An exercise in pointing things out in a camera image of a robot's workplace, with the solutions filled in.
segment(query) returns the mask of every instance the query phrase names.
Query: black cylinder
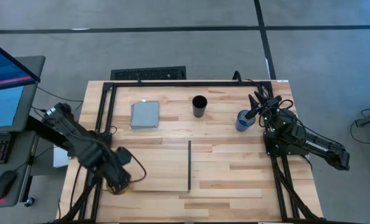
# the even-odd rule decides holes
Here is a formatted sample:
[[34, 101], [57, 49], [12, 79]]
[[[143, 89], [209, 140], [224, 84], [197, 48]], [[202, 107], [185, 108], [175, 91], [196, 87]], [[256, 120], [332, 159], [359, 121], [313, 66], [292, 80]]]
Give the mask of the black cylinder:
[[195, 96], [192, 100], [193, 115], [197, 118], [201, 118], [206, 110], [207, 99], [204, 96]]

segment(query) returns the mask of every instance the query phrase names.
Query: computer monitor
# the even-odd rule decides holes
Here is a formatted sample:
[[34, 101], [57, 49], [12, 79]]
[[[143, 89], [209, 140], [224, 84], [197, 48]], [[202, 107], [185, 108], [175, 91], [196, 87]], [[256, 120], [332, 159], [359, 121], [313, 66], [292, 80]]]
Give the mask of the computer monitor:
[[40, 78], [0, 48], [0, 90], [40, 82]]

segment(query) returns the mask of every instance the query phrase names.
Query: wooden table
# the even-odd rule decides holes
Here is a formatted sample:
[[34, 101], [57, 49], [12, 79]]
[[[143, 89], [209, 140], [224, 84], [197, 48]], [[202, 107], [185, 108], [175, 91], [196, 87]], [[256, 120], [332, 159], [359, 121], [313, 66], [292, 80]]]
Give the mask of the wooden table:
[[[79, 122], [89, 130], [95, 127], [102, 85], [102, 81], [88, 83]], [[284, 100], [293, 99], [288, 82], [272, 81], [272, 86], [274, 95], [281, 95]], [[111, 195], [103, 190], [97, 221], [281, 221], [271, 161], [263, 143], [263, 128], [257, 122], [242, 133], [234, 128], [237, 113], [250, 108], [247, 95], [255, 90], [252, 86], [119, 87], [112, 120], [118, 131], [113, 136], [112, 148], [141, 148], [147, 153], [148, 149], [187, 148], [187, 142], [191, 141], [191, 190], [130, 191], [123, 195]], [[208, 100], [202, 118], [192, 115], [191, 100], [196, 95], [204, 95]], [[160, 102], [157, 129], [130, 129], [130, 106], [141, 100]], [[296, 192], [313, 213], [322, 216], [310, 165], [300, 156], [288, 156], [288, 160]], [[60, 199], [62, 214], [69, 209], [77, 168], [78, 162], [72, 160]], [[83, 190], [85, 174], [86, 170], [82, 169], [74, 199]], [[288, 194], [283, 191], [291, 217]], [[86, 217], [90, 216], [92, 198], [93, 194], [88, 200]]]

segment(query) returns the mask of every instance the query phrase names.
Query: blue bottle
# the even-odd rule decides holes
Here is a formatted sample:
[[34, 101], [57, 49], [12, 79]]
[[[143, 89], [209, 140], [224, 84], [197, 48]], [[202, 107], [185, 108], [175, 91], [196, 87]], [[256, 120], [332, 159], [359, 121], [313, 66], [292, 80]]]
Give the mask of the blue bottle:
[[235, 123], [235, 128], [238, 131], [246, 131], [251, 125], [255, 123], [255, 115], [258, 111], [258, 103], [254, 100], [252, 95], [249, 95], [251, 110], [241, 110], [237, 114], [237, 119]]

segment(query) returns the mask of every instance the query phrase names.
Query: gray cloth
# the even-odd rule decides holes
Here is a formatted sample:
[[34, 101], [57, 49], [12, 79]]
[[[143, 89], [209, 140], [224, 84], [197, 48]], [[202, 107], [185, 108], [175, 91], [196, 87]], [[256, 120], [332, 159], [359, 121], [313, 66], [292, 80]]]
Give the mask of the gray cloth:
[[141, 102], [131, 105], [132, 129], [157, 128], [159, 126], [159, 102]]

